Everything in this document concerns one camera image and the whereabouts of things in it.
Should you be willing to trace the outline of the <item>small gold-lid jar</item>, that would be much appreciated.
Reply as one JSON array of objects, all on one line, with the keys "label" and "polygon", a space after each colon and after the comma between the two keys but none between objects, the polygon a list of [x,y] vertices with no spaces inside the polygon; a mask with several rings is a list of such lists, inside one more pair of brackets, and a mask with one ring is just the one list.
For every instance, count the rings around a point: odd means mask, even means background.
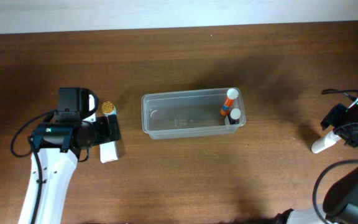
[{"label": "small gold-lid jar", "polygon": [[102,104],[101,109],[105,116],[117,115],[116,106],[114,104],[112,104],[110,101],[105,101]]}]

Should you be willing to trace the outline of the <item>white green medicine box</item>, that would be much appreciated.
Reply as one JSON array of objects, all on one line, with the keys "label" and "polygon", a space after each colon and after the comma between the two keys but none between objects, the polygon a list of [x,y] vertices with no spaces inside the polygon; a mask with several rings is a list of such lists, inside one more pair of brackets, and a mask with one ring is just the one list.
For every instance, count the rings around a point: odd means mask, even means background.
[{"label": "white green medicine box", "polygon": [[102,163],[112,162],[118,160],[116,142],[111,141],[99,145],[100,161]]}]

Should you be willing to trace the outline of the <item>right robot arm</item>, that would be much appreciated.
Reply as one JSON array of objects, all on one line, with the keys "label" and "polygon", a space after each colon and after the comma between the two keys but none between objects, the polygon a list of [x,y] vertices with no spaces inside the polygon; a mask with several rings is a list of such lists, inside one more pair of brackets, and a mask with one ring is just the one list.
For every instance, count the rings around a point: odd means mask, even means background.
[{"label": "right robot arm", "polygon": [[[321,121],[321,127],[333,127],[323,138],[315,141],[311,147],[317,154],[342,139],[346,145],[358,147],[358,89],[342,90],[342,94],[352,100],[352,104],[338,104]],[[357,167],[335,182],[318,204],[316,196],[324,176],[336,167],[355,164]],[[277,214],[272,223],[358,223],[358,159],[339,161],[331,164],[317,178],[312,193],[312,208],[308,210],[289,209]]]}]

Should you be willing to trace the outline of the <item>orange tube white cap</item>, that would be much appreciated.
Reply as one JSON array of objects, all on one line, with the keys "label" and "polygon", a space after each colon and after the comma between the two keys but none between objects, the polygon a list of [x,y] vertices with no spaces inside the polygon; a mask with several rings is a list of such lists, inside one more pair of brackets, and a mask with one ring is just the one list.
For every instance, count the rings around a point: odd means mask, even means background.
[{"label": "orange tube white cap", "polygon": [[230,88],[226,92],[226,99],[224,100],[223,106],[220,110],[222,116],[227,116],[231,110],[234,101],[239,96],[239,91],[235,88]]}]

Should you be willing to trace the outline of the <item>black bottle white cap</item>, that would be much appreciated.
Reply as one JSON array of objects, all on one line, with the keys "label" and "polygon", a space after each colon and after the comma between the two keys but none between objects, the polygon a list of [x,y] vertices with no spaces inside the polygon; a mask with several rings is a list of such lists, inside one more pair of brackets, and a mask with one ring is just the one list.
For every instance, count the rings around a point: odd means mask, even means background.
[{"label": "black bottle white cap", "polygon": [[239,119],[241,117],[241,110],[238,108],[234,108],[231,110],[231,112],[227,116],[227,120],[229,124],[238,124]]}]

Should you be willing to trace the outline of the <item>white spray bottle clear cap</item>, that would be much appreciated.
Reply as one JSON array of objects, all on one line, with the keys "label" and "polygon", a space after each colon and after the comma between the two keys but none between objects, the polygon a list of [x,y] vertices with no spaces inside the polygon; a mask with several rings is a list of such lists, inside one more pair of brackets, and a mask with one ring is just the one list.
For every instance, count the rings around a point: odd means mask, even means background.
[{"label": "white spray bottle clear cap", "polygon": [[341,140],[341,137],[334,133],[334,131],[330,131],[324,137],[315,141],[311,147],[311,151],[315,154],[335,145],[338,141]]}]

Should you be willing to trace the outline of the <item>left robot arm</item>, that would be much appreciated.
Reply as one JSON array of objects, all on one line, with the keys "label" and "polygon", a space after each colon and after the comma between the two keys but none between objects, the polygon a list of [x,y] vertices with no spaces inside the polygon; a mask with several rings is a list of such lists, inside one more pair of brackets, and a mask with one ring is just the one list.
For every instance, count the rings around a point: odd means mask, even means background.
[{"label": "left robot arm", "polygon": [[102,163],[116,161],[121,139],[116,107],[87,88],[60,88],[58,107],[27,140],[30,179],[19,223],[60,223],[68,186],[82,151],[98,146]]}]

